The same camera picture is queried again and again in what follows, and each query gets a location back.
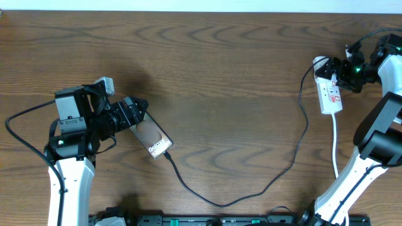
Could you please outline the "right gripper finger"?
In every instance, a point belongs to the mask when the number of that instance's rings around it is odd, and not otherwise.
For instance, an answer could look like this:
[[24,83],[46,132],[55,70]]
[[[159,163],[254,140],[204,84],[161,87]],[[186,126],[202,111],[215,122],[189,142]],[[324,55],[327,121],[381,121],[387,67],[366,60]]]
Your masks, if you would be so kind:
[[334,64],[322,64],[314,66],[315,81],[331,81],[333,80],[333,74],[335,73]]
[[322,66],[320,67],[320,69],[323,71],[337,71],[339,70],[339,68],[342,67],[342,61],[337,57],[324,57],[321,63]]

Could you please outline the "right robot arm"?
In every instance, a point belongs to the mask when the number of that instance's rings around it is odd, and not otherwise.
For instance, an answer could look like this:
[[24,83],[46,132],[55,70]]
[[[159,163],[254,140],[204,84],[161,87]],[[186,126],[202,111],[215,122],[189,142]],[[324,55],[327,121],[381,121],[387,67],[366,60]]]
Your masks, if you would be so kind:
[[346,58],[318,56],[313,71],[323,114],[340,111],[339,90],[361,92],[367,83],[382,86],[382,99],[354,134],[352,156],[329,189],[312,201],[297,225],[348,225],[348,211],[366,188],[388,169],[401,166],[401,37],[387,28],[369,61],[360,51],[361,41],[347,46]]

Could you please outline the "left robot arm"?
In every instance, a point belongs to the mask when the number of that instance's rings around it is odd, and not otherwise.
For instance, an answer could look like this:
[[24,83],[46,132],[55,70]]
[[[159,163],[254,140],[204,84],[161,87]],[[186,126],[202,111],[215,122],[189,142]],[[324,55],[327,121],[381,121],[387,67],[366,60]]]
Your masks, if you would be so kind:
[[125,97],[110,103],[114,87],[107,80],[60,90],[59,118],[53,121],[45,157],[50,162],[49,225],[87,225],[96,156],[101,142],[143,121],[148,101]]

